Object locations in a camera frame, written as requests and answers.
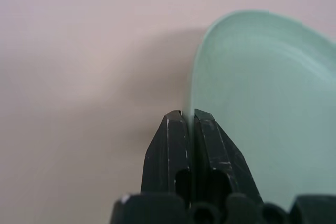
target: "light green plate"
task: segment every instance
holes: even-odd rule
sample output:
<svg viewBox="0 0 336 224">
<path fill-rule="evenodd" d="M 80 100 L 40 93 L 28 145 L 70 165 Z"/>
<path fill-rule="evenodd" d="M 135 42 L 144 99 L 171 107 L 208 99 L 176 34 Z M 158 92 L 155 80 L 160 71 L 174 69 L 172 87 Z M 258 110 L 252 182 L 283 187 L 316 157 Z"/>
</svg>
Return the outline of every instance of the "light green plate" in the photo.
<svg viewBox="0 0 336 224">
<path fill-rule="evenodd" d="M 269 12 L 226 16 L 205 35 L 183 115 L 211 113 L 264 201 L 336 194 L 336 46 Z"/>
</svg>

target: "green plastic plate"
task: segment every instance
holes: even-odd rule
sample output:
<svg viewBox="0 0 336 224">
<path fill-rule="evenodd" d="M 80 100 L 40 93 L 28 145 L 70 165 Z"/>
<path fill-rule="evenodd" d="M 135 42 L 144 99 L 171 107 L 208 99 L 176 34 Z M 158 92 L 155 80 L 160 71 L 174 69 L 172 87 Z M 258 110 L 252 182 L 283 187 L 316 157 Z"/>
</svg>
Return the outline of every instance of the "green plastic plate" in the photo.
<svg viewBox="0 0 336 224">
<path fill-rule="evenodd" d="M 183 116 L 211 113 L 243 153 L 264 201 L 336 194 L 336 46 L 269 12 L 226 16 L 206 33 Z"/>
</svg>

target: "white wall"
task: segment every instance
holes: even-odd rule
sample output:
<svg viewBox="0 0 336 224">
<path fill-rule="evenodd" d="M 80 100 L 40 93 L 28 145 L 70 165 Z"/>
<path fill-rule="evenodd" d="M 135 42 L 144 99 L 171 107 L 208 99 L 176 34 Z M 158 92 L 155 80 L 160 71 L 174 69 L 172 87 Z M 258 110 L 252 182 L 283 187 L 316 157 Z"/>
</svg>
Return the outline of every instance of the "white wall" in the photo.
<svg viewBox="0 0 336 224">
<path fill-rule="evenodd" d="M 0 0 L 0 223 L 107 223 L 204 29 L 245 8 L 336 38 L 335 0 Z"/>
</svg>

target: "black plastic part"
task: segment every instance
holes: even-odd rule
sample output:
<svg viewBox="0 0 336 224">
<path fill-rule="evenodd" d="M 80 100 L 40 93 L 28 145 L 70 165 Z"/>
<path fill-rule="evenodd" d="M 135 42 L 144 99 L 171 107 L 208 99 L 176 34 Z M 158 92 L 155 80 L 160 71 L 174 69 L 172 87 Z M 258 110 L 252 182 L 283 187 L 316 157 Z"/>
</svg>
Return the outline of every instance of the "black plastic part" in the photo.
<svg viewBox="0 0 336 224">
<path fill-rule="evenodd" d="M 290 212 L 292 223 L 335 224 L 336 196 L 299 196 Z"/>
<path fill-rule="evenodd" d="M 274 205 L 274 204 L 264 204 L 262 206 L 262 218 L 267 224 L 288 224 L 288 216 L 286 212 Z"/>
<path fill-rule="evenodd" d="M 141 192 L 177 193 L 189 207 L 191 164 L 187 140 L 187 125 L 180 111 L 165 115 L 145 155 Z"/>
<path fill-rule="evenodd" d="M 188 212 L 188 224 L 220 224 L 221 214 L 212 204 L 195 203 Z"/>
<path fill-rule="evenodd" d="M 195 110 L 194 133 L 195 201 L 212 203 L 222 211 L 229 194 L 242 193 L 262 203 L 242 153 L 211 114 Z"/>
<path fill-rule="evenodd" d="M 263 223 L 260 209 L 255 202 L 243 194 L 232 194 L 226 200 L 225 224 L 257 224 Z"/>
<path fill-rule="evenodd" d="M 145 194 L 114 204 L 110 224 L 185 224 L 184 201 L 174 194 Z"/>
</svg>

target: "hole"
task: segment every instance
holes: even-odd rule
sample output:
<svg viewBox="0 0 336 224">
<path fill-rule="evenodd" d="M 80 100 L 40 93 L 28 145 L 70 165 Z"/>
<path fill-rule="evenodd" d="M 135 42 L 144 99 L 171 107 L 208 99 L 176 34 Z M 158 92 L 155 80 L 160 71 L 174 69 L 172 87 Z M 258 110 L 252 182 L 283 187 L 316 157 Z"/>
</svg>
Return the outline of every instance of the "hole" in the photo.
<svg viewBox="0 0 336 224">
<path fill-rule="evenodd" d="M 223 209 L 227 196 L 232 193 L 230 181 L 225 173 L 213 170 L 210 173 L 206 192 L 206 201 Z"/>
<path fill-rule="evenodd" d="M 190 172 L 181 170 L 175 176 L 175 192 L 184 199 L 185 208 L 190 207 Z"/>
<path fill-rule="evenodd" d="M 284 224 L 285 217 L 279 212 L 279 209 L 273 206 L 265 206 L 262 216 L 268 224 Z"/>
<path fill-rule="evenodd" d="M 195 224 L 213 224 L 215 218 L 209 209 L 198 208 L 194 214 Z"/>
</svg>

